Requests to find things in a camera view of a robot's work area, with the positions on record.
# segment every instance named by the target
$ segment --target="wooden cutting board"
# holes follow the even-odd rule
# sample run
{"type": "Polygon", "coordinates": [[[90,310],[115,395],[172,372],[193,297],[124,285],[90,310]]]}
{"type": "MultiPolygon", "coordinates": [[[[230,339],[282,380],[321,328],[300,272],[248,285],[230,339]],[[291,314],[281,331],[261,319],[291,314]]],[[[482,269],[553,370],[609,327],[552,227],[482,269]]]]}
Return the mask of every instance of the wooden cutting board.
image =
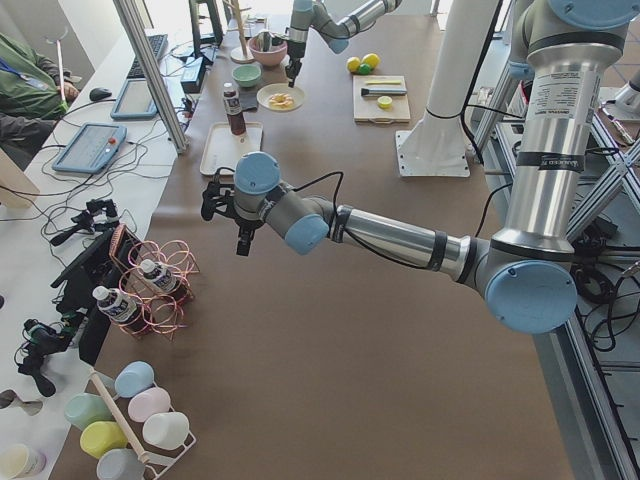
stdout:
{"type": "Polygon", "coordinates": [[[378,97],[363,97],[360,95],[362,88],[404,88],[407,86],[403,75],[354,75],[353,76],[353,118],[356,122],[373,122],[373,123],[395,123],[409,122],[411,114],[409,113],[408,94],[403,96],[392,96],[393,104],[391,108],[383,110],[378,107],[378,97]],[[396,80],[400,84],[367,84],[371,81],[396,80]]]}

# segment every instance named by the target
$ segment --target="blue cup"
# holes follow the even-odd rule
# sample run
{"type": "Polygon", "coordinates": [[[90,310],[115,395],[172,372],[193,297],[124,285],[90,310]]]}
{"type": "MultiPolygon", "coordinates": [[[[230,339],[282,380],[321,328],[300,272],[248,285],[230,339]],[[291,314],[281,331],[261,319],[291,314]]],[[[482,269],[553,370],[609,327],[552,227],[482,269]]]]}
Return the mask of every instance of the blue cup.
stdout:
{"type": "Polygon", "coordinates": [[[84,430],[93,422],[112,420],[107,404],[99,395],[80,393],[67,402],[64,416],[71,425],[84,430]]]}
{"type": "Polygon", "coordinates": [[[116,393],[123,398],[135,397],[153,386],[153,368],[146,362],[133,362],[124,367],[116,378],[116,393]]]}
{"type": "Polygon", "coordinates": [[[100,480],[141,480],[144,469],[133,450],[117,448],[100,457],[96,473],[100,480]]]}

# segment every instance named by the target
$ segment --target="green bowl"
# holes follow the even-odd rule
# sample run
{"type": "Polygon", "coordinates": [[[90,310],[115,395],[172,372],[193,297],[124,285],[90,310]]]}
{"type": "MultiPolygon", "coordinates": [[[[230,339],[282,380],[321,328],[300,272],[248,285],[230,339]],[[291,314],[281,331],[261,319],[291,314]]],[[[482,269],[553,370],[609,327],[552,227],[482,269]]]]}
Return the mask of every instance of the green bowl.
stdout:
{"type": "Polygon", "coordinates": [[[258,84],[262,70],[258,65],[241,65],[233,69],[232,76],[238,85],[249,88],[258,84]]]}

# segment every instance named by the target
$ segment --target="cup rack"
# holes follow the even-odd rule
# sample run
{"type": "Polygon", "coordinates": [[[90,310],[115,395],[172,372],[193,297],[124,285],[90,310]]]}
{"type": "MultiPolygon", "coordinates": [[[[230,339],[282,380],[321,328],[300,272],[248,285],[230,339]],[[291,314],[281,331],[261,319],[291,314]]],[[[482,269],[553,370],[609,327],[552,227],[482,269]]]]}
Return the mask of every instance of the cup rack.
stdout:
{"type": "Polygon", "coordinates": [[[140,241],[127,230],[126,226],[120,225],[114,232],[112,243],[121,243],[123,237],[135,241],[132,243],[126,262],[118,258],[115,249],[111,255],[111,260],[121,274],[118,287],[140,301],[142,304],[140,317],[146,323],[147,328],[139,331],[131,331],[130,328],[127,328],[138,321],[140,317],[133,319],[126,325],[117,323],[114,325],[135,338],[153,332],[173,340],[175,332],[187,326],[182,306],[195,298],[188,278],[190,275],[200,272],[195,257],[187,243],[182,240],[173,240],[163,245],[153,241],[140,241]],[[150,286],[142,276],[140,269],[140,263],[145,259],[166,264],[172,274],[178,278],[178,285],[184,286],[185,293],[176,298],[175,291],[163,293],[150,286]]]}
{"type": "Polygon", "coordinates": [[[89,372],[89,379],[95,386],[98,394],[107,405],[107,408],[113,415],[114,420],[127,437],[127,441],[131,448],[138,456],[138,460],[145,464],[146,470],[144,474],[145,480],[155,480],[162,477],[180,458],[183,457],[187,451],[189,451],[196,443],[196,437],[191,430],[185,439],[182,446],[178,447],[174,456],[166,454],[158,454],[147,450],[145,445],[138,439],[137,435],[129,425],[129,421],[125,418],[124,414],[120,411],[120,408],[116,405],[114,397],[111,396],[105,381],[110,385],[113,384],[113,380],[102,373],[91,368],[89,372]]]}

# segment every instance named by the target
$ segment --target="blue joint cap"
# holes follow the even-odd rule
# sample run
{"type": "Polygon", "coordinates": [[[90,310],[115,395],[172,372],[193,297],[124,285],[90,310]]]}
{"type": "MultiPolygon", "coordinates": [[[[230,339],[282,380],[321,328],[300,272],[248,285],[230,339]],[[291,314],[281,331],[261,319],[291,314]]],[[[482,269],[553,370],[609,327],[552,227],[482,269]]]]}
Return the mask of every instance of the blue joint cap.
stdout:
{"type": "Polygon", "coordinates": [[[569,272],[559,265],[526,260],[508,265],[487,285],[484,295],[493,315],[522,333],[545,333],[571,317],[578,300],[569,272]]]}
{"type": "Polygon", "coordinates": [[[586,30],[621,27],[640,13],[638,0],[547,0],[560,20],[586,30]]]}
{"type": "Polygon", "coordinates": [[[327,42],[327,45],[333,53],[342,53],[349,46],[349,40],[346,38],[334,38],[327,42]]]}
{"type": "Polygon", "coordinates": [[[509,75],[516,80],[532,80],[535,71],[528,63],[513,62],[509,60],[509,75]]]}
{"type": "Polygon", "coordinates": [[[280,167],[268,153],[251,152],[238,162],[233,181],[242,193],[264,195],[280,183],[280,167]]]}
{"type": "Polygon", "coordinates": [[[294,12],[306,12],[313,8],[313,0],[293,0],[294,12]]]}
{"type": "Polygon", "coordinates": [[[329,233],[329,225],[317,213],[305,215],[287,231],[284,241],[300,255],[306,255],[329,233]]]}

